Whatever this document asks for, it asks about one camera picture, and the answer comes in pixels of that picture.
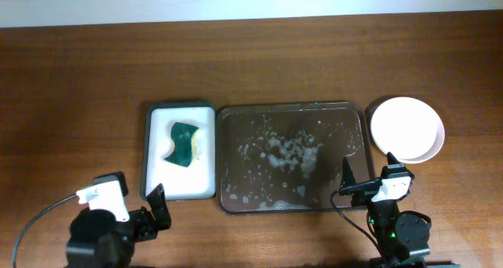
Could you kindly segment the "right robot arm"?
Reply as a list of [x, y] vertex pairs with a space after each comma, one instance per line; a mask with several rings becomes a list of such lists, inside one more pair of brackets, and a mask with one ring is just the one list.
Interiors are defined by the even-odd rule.
[[416, 211], [400, 211], [398, 202], [409, 195], [415, 176], [391, 153], [378, 177], [373, 177], [370, 156], [356, 164], [364, 170], [357, 182], [350, 155], [318, 151], [302, 158], [291, 173], [281, 166], [277, 153], [240, 158], [216, 156], [217, 182], [222, 191], [218, 204], [228, 215], [367, 210], [364, 234], [380, 257], [378, 267], [423, 267], [429, 255], [431, 219]]

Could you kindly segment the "pink plate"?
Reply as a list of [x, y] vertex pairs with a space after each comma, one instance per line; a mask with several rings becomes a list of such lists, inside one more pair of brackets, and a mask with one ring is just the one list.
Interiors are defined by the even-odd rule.
[[369, 130], [376, 147], [402, 163], [423, 163], [442, 149], [446, 131], [439, 114], [414, 97], [392, 97], [370, 115]]

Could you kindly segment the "small black tray white liner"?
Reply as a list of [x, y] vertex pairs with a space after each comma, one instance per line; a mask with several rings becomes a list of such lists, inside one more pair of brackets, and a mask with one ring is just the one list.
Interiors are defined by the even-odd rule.
[[[159, 184], [163, 185], [167, 200], [201, 200], [215, 195], [215, 118], [215, 106], [207, 101], [157, 102], [147, 108], [141, 166], [142, 199]], [[170, 132], [176, 122], [199, 128], [193, 139], [193, 161], [188, 167], [164, 160], [174, 148]]]

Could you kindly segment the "large brown serving tray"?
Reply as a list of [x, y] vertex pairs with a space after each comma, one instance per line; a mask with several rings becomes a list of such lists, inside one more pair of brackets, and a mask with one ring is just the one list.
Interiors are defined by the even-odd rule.
[[344, 160], [356, 182], [374, 177], [354, 103], [229, 106], [216, 117], [216, 200], [229, 215], [331, 211]]

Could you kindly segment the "green and yellow sponge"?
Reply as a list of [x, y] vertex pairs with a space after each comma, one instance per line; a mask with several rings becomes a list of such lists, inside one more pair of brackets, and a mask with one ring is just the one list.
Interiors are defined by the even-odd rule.
[[198, 130], [198, 127], [188, 123], [174, 123], [170, 132], [174, 148], [164, 160], [180, 167], [188, 167], [193, 161], [193, 139]]

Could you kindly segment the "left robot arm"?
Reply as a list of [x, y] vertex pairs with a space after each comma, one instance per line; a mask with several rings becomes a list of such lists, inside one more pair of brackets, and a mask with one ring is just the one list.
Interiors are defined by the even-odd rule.
[[82, 210], [70, 225], [66, 245], [69, 267], [125, 268], [135, 245], [155, 240], [158, 232], [171, 227], [169, 214], [154, 215], [145, 207], [130, 213], [126, 222], [106, 210]]

